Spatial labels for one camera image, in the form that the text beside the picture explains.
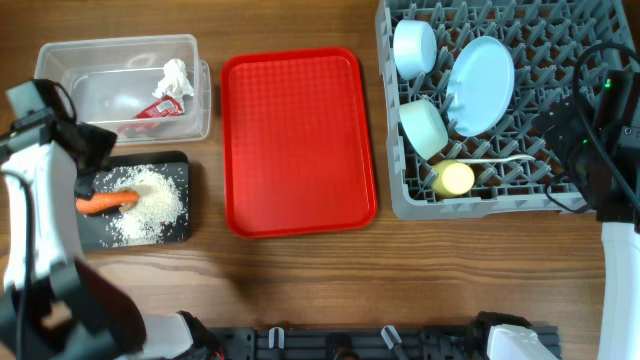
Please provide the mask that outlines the white plastic spoon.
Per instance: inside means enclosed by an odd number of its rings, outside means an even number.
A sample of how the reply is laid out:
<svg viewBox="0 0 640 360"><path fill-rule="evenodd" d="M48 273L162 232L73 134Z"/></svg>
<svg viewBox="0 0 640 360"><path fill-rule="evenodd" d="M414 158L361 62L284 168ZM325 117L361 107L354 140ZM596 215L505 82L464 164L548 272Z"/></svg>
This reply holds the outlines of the white plastic spoon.
<svg viewBox="0 0 640 360"><path fill-rule="evenodd" d="M464 164L487 164L487 163L508 163L514 161L535 161L536 158L531 155L526 154L518 154L512 155L506 158L474 158L474 159L456 159L457 162Z"/></svg>

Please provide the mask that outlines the light blue bowl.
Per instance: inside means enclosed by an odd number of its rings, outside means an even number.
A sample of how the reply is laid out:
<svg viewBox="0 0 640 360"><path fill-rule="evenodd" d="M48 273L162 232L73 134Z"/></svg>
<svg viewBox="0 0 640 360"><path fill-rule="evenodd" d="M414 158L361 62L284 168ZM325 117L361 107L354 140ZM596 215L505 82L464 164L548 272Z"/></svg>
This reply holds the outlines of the light blue bowl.
<svg viewBox="0 0 640 360"><path fill-rule="evenodd" d="M431 25L424 21L402 20L393 35L394 61L405 80L433 70L437 58L437 40Z"/></svg>

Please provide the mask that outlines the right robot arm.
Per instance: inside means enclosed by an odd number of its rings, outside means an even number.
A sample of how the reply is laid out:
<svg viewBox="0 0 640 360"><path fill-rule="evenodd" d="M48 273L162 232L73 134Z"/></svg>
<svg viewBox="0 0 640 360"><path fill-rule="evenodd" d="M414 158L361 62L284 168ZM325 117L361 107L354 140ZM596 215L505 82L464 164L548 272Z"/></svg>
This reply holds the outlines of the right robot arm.
<svg viewBox="0 0 640 360"><path fill-rule="evenodd" d="M598 356L639 356L639 75L611 71L602 99L582 97L534 121L602 225L605 295Z"/></svg>

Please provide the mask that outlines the light blue plate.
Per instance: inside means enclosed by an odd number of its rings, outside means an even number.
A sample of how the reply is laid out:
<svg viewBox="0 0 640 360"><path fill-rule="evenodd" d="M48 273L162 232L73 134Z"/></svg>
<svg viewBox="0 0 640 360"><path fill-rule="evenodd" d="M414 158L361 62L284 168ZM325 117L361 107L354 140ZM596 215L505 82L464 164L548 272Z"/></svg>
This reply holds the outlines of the light blue plate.
<svg viewBox="0 0 640 360"><path fill-rule="evenodd" d="M515 66L507 48L496 38L481 36L460 52L451 70L447 109L455 131L474 137L495 126L513 96Z"/></svg>

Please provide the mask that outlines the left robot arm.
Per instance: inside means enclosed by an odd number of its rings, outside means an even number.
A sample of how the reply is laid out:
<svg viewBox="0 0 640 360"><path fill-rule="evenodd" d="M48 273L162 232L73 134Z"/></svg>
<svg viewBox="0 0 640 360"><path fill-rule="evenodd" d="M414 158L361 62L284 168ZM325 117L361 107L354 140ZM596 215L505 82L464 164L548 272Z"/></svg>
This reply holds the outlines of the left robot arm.
<svg viewBox="0 0 640 360"><path fill-rule="evenodd" d="M16 119L1 137L11 226L2 343L19 359L223 358L196 317L142 314L84 260L76 201L93 197L116 134L79 122L52 80L28 80L6 96Z"/></svg>

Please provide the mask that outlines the mint green bowl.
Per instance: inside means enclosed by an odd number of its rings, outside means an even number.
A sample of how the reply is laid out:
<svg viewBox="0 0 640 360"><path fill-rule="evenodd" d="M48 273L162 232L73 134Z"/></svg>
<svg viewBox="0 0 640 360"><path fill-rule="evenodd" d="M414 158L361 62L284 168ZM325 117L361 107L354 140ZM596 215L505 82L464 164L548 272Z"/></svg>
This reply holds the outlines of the mint green bowl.
<svg viewBox="0 0 640 360"><path fill-rule="evenodd" d="M401 105L399 117L408 141L423 159L429 160L447 145L447 128L438 109L429 100Z"/></svg>

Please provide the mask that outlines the yellow plastic cup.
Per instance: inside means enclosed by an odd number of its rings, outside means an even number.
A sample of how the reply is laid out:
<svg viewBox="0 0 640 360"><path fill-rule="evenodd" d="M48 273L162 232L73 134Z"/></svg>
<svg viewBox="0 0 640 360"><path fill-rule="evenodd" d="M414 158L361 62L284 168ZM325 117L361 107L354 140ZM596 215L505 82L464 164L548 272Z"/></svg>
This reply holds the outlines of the yellow plastic cup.
<svg viewBox="0 0 640 360"><path fill-rule="evenodd" d="M435 180L431 189L441 197L456 197L470 191L475 184L472 168L460 161L443 160L433 168Z"/></svg>

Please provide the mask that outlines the white tissue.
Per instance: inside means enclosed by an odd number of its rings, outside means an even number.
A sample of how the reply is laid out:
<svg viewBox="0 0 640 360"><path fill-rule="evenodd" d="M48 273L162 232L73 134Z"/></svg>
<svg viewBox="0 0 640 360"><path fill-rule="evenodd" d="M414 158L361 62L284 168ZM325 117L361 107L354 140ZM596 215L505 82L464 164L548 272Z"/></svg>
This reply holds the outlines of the white tissue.
<svg viewBox="0 0 640 360"><path fill-rule="evenodd" d="M193 96L194 88L188 79L185 63L177 58L163 66L164 77L157 83L152 95L156 98L169 96L181 102L184 96Z"/></svg>

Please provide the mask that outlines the red snack wrapper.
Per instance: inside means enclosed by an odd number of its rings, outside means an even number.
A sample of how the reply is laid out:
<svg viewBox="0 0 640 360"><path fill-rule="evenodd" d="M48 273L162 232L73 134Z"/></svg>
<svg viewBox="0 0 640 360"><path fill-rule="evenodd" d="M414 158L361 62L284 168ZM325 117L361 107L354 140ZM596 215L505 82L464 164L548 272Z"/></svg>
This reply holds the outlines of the red snack wrapper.
<svg viewBox="0 0 640 360"><path fill-rule="evenodd" d="M183 112L184 108L177 100L164 96L135 115L131 122L119 126L117 133L127 137L151 136L163 125L159 118L179 116Z"/></svg>

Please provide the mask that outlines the orange carrot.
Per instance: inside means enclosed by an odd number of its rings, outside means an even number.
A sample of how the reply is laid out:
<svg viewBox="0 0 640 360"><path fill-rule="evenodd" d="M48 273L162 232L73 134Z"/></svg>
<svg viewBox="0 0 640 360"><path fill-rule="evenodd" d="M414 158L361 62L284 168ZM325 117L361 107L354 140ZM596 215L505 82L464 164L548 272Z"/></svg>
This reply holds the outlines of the orange carrot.
<svg viewBox="0 0 640 360"><path fill-rule="evenodd" d="M121 213L132 209L139 200L133 190L95 193L89 200L77 199L76 210L83 215L95 215L117 209Z"/></svg>

